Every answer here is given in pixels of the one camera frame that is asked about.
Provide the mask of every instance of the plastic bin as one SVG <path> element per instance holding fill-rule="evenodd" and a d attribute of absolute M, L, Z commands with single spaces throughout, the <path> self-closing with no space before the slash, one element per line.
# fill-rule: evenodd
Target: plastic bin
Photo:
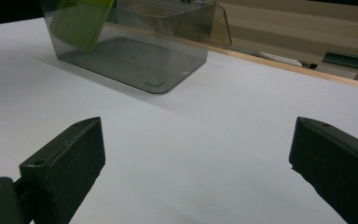
<path fill-rule="evenodd" d="M 215 2 L 40 0 L 58 59 L 151 93 L 206 62 Z"/>

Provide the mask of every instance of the white surface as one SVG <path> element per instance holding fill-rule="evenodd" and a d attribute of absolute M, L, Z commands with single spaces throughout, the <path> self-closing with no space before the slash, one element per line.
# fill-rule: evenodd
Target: white surface
<path fill-rule="evenodd" d="M 344 223 L 288 156 L 296 117 L 358 137 L 358 89 L 210 52 L 151 95 L 57 61 L 42 20 L 0 25 L 0 176 L 100 116 L 107 162 L 71 223 Z"/>
<path fill-rule="evenodd" d="M 285 58 L 282 56 L 269 54 L 269 53 L 265 53 L 265 52 L 257 52 L 257 56 L 265 58 L 265 59 L 270 59 L 275 62 L 288 63 L 288 64 L 291 64 L 291 65 L 294 65 L 297 67 L 302 67 L 301 62 L 299 62 L 298 60 L 295 60 L 295 59 L 291 59 L 291 58 Z"/>

